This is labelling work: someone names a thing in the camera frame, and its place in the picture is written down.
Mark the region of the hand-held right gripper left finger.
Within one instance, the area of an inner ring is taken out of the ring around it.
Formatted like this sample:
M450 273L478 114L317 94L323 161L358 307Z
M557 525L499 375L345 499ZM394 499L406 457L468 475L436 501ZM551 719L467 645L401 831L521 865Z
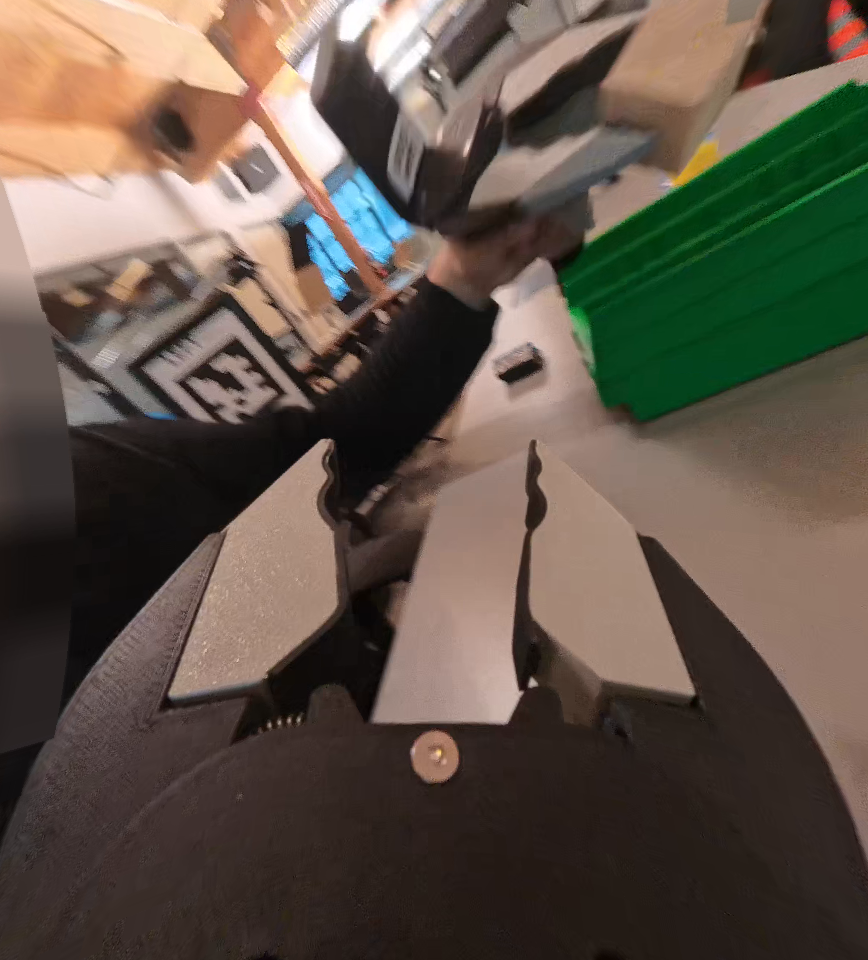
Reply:
M224 530L167 702L186 708L251 697L349 606L348 526L332 513L335 445L321 440Z

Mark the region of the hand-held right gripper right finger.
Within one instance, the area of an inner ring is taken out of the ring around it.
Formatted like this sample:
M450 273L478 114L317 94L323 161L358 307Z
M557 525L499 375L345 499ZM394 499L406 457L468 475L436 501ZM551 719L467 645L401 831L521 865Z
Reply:
M593 727L617 701L689 708L694 681L635 527L547 446L526 455L512 658L521 691Z

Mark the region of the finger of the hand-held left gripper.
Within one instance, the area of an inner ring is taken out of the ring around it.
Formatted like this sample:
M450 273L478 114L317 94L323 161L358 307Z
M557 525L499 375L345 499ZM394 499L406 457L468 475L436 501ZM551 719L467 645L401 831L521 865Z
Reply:
M531 49L501 83L505 142L548 145L595 129L600 86L635 30L634 18L590 21Z
M558 210L645 159L655 140L651 131L596 126L542 146L500 150L474 186L469 213L541 215Z

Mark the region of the large wooden cube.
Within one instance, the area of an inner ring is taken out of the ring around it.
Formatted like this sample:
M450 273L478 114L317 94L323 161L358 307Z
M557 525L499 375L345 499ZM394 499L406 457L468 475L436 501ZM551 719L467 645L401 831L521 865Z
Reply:
M736 91L768 7L652 2L601 82L603 121L652 135L646 164L679 174Z

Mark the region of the green plastic bin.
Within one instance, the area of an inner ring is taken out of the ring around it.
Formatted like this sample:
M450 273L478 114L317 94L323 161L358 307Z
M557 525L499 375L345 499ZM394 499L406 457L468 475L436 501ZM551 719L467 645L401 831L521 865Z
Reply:
M600 401L642 423L868 335L868 81L619 222L560 280Z

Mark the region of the person's left hand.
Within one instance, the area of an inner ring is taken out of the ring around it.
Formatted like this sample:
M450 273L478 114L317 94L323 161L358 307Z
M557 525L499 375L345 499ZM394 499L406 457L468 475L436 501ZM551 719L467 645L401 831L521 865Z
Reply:
M511 222L491 232L441 242L426 279L462 305L487 308L493 294L536 260L571 258L583 248L586 221L551 214Z

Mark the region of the large window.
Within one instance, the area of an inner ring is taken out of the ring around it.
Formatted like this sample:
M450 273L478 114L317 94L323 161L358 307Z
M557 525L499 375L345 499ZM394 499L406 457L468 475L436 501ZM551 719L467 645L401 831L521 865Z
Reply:
M339 164L324 180L328 196L373 268L383 279L397 270L395 256L399 246L414 235L414 228L392 208L367 174L350 162ZM335 302L349 297L364 298L356 292L349 275L356 272L346 253L322 215L310 202L300 203L296 221L307 234L308 253L318 268Z

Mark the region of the black ceiling speaker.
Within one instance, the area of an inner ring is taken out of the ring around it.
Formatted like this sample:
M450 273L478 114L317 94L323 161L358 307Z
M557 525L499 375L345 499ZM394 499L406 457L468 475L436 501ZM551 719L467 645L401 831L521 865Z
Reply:
M260 144L243 150L230 162L229 168L252 196L267 191L281 176L271 153Z

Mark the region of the black white marker sign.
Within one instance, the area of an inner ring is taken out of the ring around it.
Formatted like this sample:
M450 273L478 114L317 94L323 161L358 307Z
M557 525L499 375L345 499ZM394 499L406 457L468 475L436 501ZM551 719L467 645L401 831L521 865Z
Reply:
M306 378L228 292L212 293L127 368L174 419L241 425L274 410L315 406Z

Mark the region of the orange traffic cone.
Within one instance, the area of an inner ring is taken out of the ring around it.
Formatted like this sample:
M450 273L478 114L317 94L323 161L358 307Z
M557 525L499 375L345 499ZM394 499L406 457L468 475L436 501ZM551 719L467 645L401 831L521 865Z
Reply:
M868 56L868 24L848 1L830 1L826 33L827 51L833 63Z

